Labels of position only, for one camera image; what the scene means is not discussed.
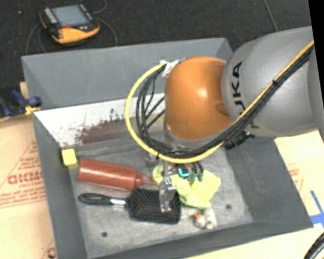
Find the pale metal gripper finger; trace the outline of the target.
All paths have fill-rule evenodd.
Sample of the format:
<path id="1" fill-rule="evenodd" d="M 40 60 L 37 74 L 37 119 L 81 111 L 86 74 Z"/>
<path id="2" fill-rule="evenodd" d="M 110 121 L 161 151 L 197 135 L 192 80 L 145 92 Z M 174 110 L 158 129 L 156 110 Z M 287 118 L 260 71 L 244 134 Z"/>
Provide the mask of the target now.
<path id="1" fill-rule="evenodd" d="M 166 182 L 161 181 L 159 185 L 159 202 L 161 207 L 161 212 L 170 211 L 171 207 L 169 205 L 169 200 L 167 198 L 168 190 Z"/>
<path id="2" fill-rule="evenodd" d="M 173 206 L 174 204 L 177 205 L 179 203 L 179 197 L 177 193 L 177 186 L 173 184 L 167 184 L 168 190 L 168 200 L 170 204 Z"/>

